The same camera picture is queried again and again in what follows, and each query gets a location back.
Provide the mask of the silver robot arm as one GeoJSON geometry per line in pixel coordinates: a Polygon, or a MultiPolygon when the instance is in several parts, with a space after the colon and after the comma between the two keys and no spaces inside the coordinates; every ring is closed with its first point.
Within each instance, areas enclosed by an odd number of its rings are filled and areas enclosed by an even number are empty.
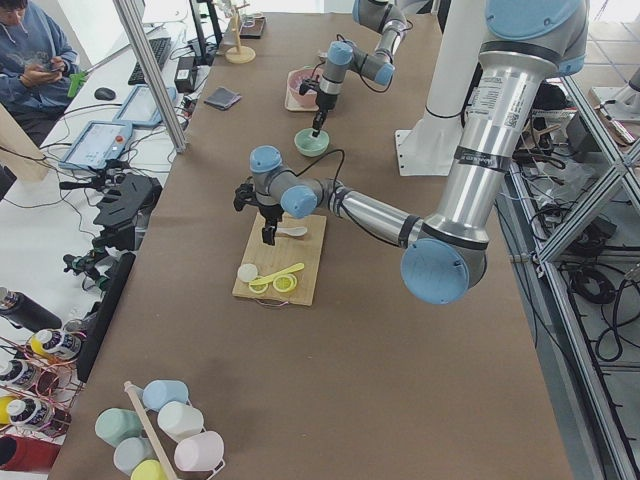
{"type": "Polygon", "coordinates": [[[403,249],[401,276],[415,297],[458,300],[486,271],[487,219],[541,83],[583,66],[588,13],[585,1],[451,3],[424,116],[396,140],[420,173],[447,179],[432,214],[409,214],[337,179],[306,179],[269,145],[251,152],[235,209],[259,210],[266,244],[284,215],[328,209],[403,249]]]}
{"type": "Polygon", "coordinates": [[[341,37],[333,41],[326,54],[321,76],[312,74],[299,88],[301,95],[309,90],[316,92],[316,112],[311,135],[317,138],[328,113],[336,106],[342,84],[348,71],[355,72],[362,80],[368,79],[383,87],[391,84],[395,66],[394,54],[409,30],[409,21],[399,7],[387,1],[355,1],[353,20],[378,33],[380,39],[374,51],[361,50],[354,41],[341,37]]]}

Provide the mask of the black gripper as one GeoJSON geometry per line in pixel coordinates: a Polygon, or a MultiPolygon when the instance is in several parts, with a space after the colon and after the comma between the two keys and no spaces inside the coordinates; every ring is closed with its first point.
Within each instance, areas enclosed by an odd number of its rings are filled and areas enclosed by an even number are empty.
{"type": "Polygon", "coordinates": [[[245,206],[254,206],[265,219],[265,226],[262,228],[262,241],[266,245],[275,245],[277,225],[282,221],[284,210],[269,196],[258,192],[254,186],[253,178],[247,177],[236,189],[233,200],[234,209],[240,212],[245,206]]]}
{"type": "Polygon", "coordinates": [[[321,76],[303,79],[299,87],[299,94],[306,95],[311,90],[316,92],[315,104],[318,107],[318,112],[313,118],[311,135],[318,137],[327,114],[335,108],[341,93],[341,77],[336,73],[323,73],[321,76]]]}

